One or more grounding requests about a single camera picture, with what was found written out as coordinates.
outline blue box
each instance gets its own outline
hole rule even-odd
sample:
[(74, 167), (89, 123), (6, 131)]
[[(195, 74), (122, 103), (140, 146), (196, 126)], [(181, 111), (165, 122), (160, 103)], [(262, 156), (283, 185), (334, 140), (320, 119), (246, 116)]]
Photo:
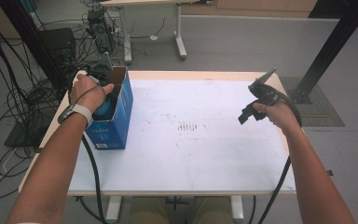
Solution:
[(115, 85), (113, 92), (107, 96), (107, 99), (112, 102), (114, 110), (110, 112), (113, 117), (106, 120), (94, 120), (86, 129), (86, 134), (96, 149), (124, 149), (133, 101), (127, 67), (114, 67), (107, 80), (108, 83)]

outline gray floor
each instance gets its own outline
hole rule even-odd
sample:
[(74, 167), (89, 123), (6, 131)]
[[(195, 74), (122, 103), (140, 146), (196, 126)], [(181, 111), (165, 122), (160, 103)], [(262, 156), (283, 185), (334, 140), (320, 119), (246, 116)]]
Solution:
[[(132, 41), (130, 73), (131, 70), (267, 71), (275, 67), (279, 76), (302, 77), (336, 24), (337, 21), (321, 20), (185, 16), (182, 32), (188, 57), (182, 60), (172, 38), (174, 21), (166, 20), (157, 41)], [(155, 31), (159, 25), (157, 28), (144, 28)], [(122, 59), (123, 56), (118, 53), (116, 57)], [(32, 64), (38, 74), (36, 64)], [(27, 87), (23, 73), (18, 71), (17, 76), (20, 84)], [(307, 127), (305, 132), (325, 168), (333, 170), (335, 175), (332, 178), (358, 222), (358, 29), (319, 85), (345, 127)], [(0, 77), (0, 116), (7, 110), (6, 96), (7, 88)], [(13, 124), (13, 119), (5, 119), (0, 124), (0, 158), (8, 151), (3, 142)], [(9, 160), (7, 167), (16, 162), (15, 159)], [(0, 185), (0, 195), (16, 188), (21, 178), (22, 175), (5, 179), (5, 183)], [(0, 199), (0, 223), (4, 222), (16, 196), (17, 193)], [(257, 198), (255, 220), (261, 216), (268, 199), (267, 196)], [(87, 198), (86, 201), (96, 211), (95, 200)], [(242, 201), (248, 218), (252, 198), (244, 196)], [(131, 199), (125, 198), (120, 223), (126, 223), (130, 204)], [(180, 205), (178, 211), (172, 211), (172, 223), (184, 223), (185, 210), (186, 205)], [(266, 223), (300, 222), (296, 196), (287, 195), (278, 197), (266, 219)], [(80, 203), (68, 198), (63, 223), (98, 222), (85, 212)]]

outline khaki pants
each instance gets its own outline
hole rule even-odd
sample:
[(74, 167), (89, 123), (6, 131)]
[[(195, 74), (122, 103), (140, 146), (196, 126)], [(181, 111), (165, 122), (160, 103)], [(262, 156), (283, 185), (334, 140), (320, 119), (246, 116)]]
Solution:
[[(169, 224), (164, 197), (134, 197), (130, 224)], [(189, 206), (187, 224), (232, 224), (229, 197), (195, 197)]]

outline person's right arm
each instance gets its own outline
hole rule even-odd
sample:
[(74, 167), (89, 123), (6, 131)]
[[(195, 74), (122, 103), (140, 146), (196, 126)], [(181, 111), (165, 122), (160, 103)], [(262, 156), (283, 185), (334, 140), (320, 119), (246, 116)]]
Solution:
[(303, 223), (355, 223), (291, 109), (283, 102), (273, 106), (255, 103), (254, 108), (266, 113), (286, 136)]

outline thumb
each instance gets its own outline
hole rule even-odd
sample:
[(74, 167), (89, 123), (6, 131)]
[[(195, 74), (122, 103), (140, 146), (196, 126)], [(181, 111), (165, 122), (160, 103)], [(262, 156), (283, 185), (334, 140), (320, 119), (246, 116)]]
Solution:
[(108, 93), (112, 92), (114, 87), (115, 87), (115, 85), (113, 85), (113, 84), (107, 84), (106, 86), (103, 87), (103, 90), (104, 90), (105, 94), (108, 94)]
[(255, 110), (257, 110), (258, 112), (266, 113), (266, 111), (265, 111), (266, 106), (263, 105), (263, 104), (254, 103), (254, 104), (253, 104), (253, 108), (254, 108)]

